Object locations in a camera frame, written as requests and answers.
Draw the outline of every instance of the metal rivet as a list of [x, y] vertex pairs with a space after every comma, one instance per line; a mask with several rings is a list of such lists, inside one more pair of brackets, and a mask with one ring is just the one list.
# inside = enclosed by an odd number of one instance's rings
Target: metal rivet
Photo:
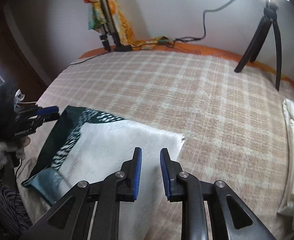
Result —
[[118, 178], [122, 178], [125, 176], [125, 173], [123, 171], [118, 171], [115, 173], [115, 176], [118, 177]]
[[81, 180], [80, 182], [77, 183], [77, 186], [78, 186], [78, 187], [86, 187], [87, 184], [88, 184], [87, 181], [85, 181], [85, 180]]
[[189, 173], [188, 173], [188, 172], [181, 171], [181, 172], [179, 173], [179, 177], [187, 178], [188, 176], [189, 176]]
[[218, 187], [225, 187], [226, 183], [223, 182], [222, 180], [217, 180], [217, 181], [216, 181], [216, 185], [217, 185]]

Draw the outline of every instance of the bed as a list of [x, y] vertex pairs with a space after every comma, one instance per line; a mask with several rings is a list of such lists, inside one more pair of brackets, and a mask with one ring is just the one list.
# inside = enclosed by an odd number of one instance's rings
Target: bed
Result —
[[[82, 63], [66, 68], [38, 105], [57, 105], [60, 112], [67, 105], [83, 106], [183, 133], [186, 142], [178, 159], [183, 169], [203, 181], [226, 181], [274, 236], [283, 239], [291, 219], [276, 213], [288, 169], [282, 102], [294, 101], [292, 82], [283, 79], [277, 92], [274, 75], [261, 71], [261, 64], [235, 73], [241, 56], [225, 51], [195, 45], [160, 50], [167, 51], [79, 59]], [[35, 166], [53, 126], [45, 123], [31, 135], [17, 179], [33, 223], [49, 206], [20, 183]], [[168, 203], [164, 196], [146, 239], [180, 239], [180, 231], [181, 204]]]

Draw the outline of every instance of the tripod leg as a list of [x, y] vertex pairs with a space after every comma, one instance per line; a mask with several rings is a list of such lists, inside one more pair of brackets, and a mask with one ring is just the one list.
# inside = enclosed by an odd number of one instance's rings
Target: tripod leg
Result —
[[280, 79], [281, 79], [281, 36], [277, 22], [272, 23], [274, 27], [274, 39], [276, 41], [276, 58], [277, 58], [277, 71], [276, 71], [276, 90], [279, 91]]
[[239, 73], [240, 71], [242, 71], [245, 64], [249, 61], [249, 59], [250, 59], [250, 57], [251, 57], [251, 55], [253, 53], [252, 48], [255, 45], [255, 43], [257, 42], [257, 38], [259, 37], [265, 22], [266, 22], [266, 19], [263, 16], [262, 19], [259, 22], [258, 28], [257, 28], [252, 40], [250, 41], [250, 44], [249, 44], [248, 48], [246, 49], [245, 54], [242, 56], [241, 60], [239, 61], [238, 65], [237, 65], [237, 67], [234, 69], [235, 72]]
[[261, 47], [263, 46], [266, 38], [267, 38], [267, 34], [269, 32], [269, 29], [271, 27], [271, 21], [266, 22], [261, 30], [261, 36], [260, 39], [257, 41], [257, 47], [253, 53], [253, 55], [250, 58], [250, 62], [254, 62], [261, 50]]

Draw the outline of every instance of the gloved hand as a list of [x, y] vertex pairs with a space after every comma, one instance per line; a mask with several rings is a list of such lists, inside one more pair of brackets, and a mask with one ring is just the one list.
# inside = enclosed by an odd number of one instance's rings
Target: gloved hand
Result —
[[24, 148], [30, 143], [29, 137], [21, 138], [15, 142], [0, 141], [0, 169], [8, 162], [9, 155], [6, 153], [15, 152], [18, 159], [25, 159]]

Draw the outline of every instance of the black mini tripod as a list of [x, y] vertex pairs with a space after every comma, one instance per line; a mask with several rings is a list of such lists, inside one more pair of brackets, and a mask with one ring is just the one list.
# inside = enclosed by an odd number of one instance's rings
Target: black mini tripod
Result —
[[276, 59], [277, 59], [277, 71], [276, 71], [276, 89], [279, 91], [280, 79], [281, 79], [281, 37], [280, 30], [277, 23], [277, 5], [271, 0], [266, 0], [266, 7], [264, 8], [264, 16], [259, 22], [258, 28], [237, 67], [235, 72], [242, 71], [245, 64], [250, 61], [254, 62], [264, 44], [271, 24], [274, 27], [274, 39], [276, 42]]

